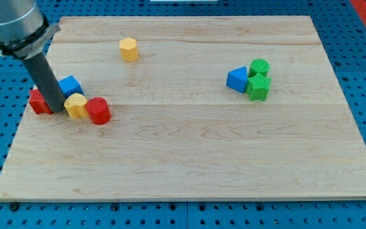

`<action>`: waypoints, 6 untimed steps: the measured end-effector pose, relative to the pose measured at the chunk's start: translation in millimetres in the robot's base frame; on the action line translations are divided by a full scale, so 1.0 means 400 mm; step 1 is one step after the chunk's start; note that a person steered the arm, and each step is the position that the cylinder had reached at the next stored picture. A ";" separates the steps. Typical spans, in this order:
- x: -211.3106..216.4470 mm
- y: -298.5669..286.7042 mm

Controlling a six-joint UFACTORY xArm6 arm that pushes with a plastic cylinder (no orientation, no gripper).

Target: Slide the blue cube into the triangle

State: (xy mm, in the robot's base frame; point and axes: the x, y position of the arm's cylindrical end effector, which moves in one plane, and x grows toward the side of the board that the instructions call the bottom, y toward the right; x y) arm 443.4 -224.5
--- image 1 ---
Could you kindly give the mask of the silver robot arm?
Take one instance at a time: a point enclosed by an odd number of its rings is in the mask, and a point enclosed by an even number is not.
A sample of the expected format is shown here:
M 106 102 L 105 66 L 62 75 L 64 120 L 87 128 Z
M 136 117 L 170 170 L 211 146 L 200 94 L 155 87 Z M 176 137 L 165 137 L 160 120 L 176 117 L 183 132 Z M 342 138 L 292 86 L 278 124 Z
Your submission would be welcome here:
M 59 31 L 60 26 L 49 23 L 36 0 L 0 0 L 0 56 L 30 59 Z

